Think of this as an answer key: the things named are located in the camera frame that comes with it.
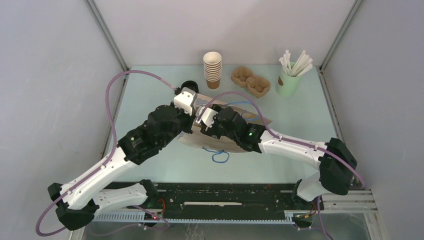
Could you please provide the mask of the paper takeout bag blue handles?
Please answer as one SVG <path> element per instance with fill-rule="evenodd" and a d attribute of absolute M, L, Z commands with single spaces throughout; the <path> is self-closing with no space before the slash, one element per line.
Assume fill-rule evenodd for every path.
<path fill-rule="evenodd" d="M 254 111 L 249 111 L 245 108 L 242 108 L 241 105 L 251 105 L 252 103 L 248 100 L 241 101 L 232 101 L 232 102 L 223 102 L 221 100 L 216 100 L 215 105 L 226 109 L 231 108 L 234 112 L 240 114 L 240 116 L 245 120 L 247 124 L 258 124 L 263 126 L 264 123 L 270 124 L 272 120 L 265 117 L 264 120 L 261 119 L 259 114 Z M 203 149 L 207 152 L 211 152 L 214 155 L 223 154 L 223 153 L 246 153 L 247 150 L 238 146 L 237 143 L 231 140 L 229 137 L 222 135 L 220 138 L 217 138 L 216 135 L 208 136 L 201 133 L 202 126 L 195 122 L 192 126 L 192 134 L 181 132 L 177 137 L 177 140 L 189 147 Z"/>

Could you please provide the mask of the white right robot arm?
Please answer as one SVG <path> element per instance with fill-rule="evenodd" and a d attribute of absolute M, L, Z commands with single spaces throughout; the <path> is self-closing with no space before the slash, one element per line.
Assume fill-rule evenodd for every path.
<path fill-rule="evenodd" d="M 296 183 L 290 196 L 297 209 L 326 193 L 345 196 L 351 188 L 358 162 L 338 138 L 320 142 L 283 135 L 247 122 L 232 108 L 217 104 L 199 107 L 196 116 L 200 132 L 206 136 L 217 140 L 226 137 L 244 151 L 285 156 L 315 168 L 315 174 Z"/>

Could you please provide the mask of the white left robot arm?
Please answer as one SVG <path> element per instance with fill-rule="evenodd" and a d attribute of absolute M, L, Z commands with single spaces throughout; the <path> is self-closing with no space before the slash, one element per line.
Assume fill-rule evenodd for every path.
<path fill-rule="evenodd" d="M 95 217 L 128 206 L 153 208 L 158 191 L 151 180 L 143 179 L 129 187 L 104 191 L 117 177 L 157 155 L 181 132 L 192 133 L 195 120 L 192 103 L 172 102 L 150 112 L 147 120 L 115 142 L 101 161 L 74 180 L 53 183 L 48 193 L 57 206 L 56 216 L 62 225 L 78 230 Z"/>

